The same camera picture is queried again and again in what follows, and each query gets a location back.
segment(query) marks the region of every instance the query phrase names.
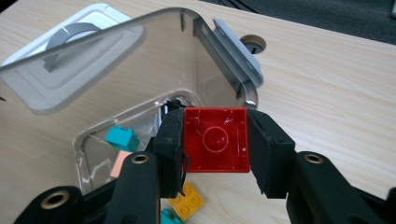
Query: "lego brick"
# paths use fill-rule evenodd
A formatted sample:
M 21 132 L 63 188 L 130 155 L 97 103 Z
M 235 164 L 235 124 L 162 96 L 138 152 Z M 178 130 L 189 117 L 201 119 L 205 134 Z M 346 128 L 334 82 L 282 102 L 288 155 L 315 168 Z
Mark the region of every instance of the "lego brick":
M 183 186 L 183 191 L 186 196 L 182 196 L 179 193 L 175 199 L 168 199 L 168 202 L 172 205 L 180 219 L 186 221 L 192 214 L 198 211 L 205 202 L 191 183 L 186 182 Z
M 136 151 L 139 145 L 139 139 L 134 133 L 134 130 L 123 129 L 120 126 L 111 127 L 107 132 L 105 140 L 113 147 L 130 152 Z
M 127 152 L 127 151 L 119 152 L 116 162 L 114 163 L 113 169 L 111 169 L 111 173 L 110 173 L 111 176 L 116 177 L 116 178 L 119 177 L 123 161 L 129 155 L 131 155 L 131 152 Z
M 184 109 L 188 172 L 248 173 L 248 115 L 242 107 Z
M 175 217 L 171 210 L 165 208 L 161 211 L 161 224 L 183 224 L 183 222 Z

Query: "screw hole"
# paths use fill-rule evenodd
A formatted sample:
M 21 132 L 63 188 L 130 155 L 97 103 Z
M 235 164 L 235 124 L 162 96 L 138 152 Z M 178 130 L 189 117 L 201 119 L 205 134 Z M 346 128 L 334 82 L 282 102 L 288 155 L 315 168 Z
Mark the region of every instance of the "screw hole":
M 317 155 L 314 155 L 314 154 L 306 154 L 306 155 L 304 155 L 304 158 L 306 161 L 309 161 L 314 164 L 323 163 L 323 159 Z
M 149 160 L 149 156 L 147 155 L 137 155 L 132 157 L 132 162 L 135 164 L 145 163 L 148 160 Z
M 61 206 L 69 200 L 70 194 L 66 190 L 60 190 L 51 193 L 42 202 L 41 207 L 44 209 L 52 209 Z

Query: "lego stud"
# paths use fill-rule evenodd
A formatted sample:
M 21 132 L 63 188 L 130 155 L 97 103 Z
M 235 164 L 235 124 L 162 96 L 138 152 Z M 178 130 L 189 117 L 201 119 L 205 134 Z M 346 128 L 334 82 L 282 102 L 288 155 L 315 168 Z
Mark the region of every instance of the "lego stud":
M 228 134 L 218 126 L 206 129 L 202 139 L 204 147 L 209 152 L 220 153 L 228 146 Z
M 193 207 L 195 207 L 195 206 L 199 205 L 200 202 L 201 202 L 201 199 L 198 198 L 198 197 L 195 197 L 195 198 L 193 198 L 193 199 L 191 200 L 191 205 L 192 205 Z
M 184 193 L 186 193 L 186 194 L 190 194 L 190 192 L 191 192 L 191 187 L 190 187 L 189 185 L 184 185 L 183 191 L 184 191 Z
M 179 212 L 181 217 L 186 217 L 189 214 L 190 210 L 188 207 L 183 206 L 180 208 Z

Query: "clear plastic box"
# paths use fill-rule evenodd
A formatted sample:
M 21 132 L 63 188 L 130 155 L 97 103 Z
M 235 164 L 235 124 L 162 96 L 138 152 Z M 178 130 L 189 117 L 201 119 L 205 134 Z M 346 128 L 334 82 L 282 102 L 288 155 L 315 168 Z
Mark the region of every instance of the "clear plastic box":
M 9 64 L 0 76 L 21 98 L 10 112 L 74 151 L 88 192 L 112 179 L 119 151 L 104 140 L 110 127 L 132 128 L 144 150 L 166 100 L 256 107 L 251 79 L 260 71 L 223 35 L 191 10 L 168 8 Z

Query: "cable hole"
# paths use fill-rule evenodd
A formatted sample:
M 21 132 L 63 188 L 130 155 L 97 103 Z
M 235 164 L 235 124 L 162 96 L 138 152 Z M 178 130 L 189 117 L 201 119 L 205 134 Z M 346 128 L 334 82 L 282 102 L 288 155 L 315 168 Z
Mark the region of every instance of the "cable hole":
M 265 40 L 258 35 L 244 35 L 240 40 L 252 54 L 261 53 L 267 47 Z

